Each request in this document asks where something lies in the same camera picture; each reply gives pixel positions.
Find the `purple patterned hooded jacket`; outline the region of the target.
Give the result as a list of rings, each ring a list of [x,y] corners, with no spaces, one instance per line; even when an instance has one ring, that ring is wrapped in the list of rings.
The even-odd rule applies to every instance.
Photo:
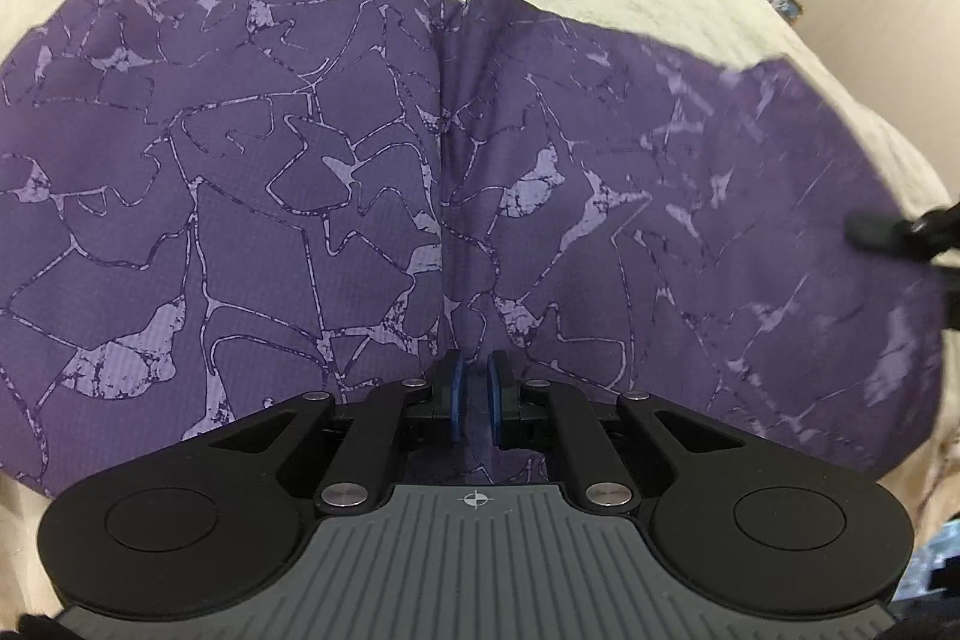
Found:
[[[931,435],[934,269],[782,60],[524,0],[67,0],[2,67],[2,464],[59,492],[446,351],[647,390],[884,476]]]

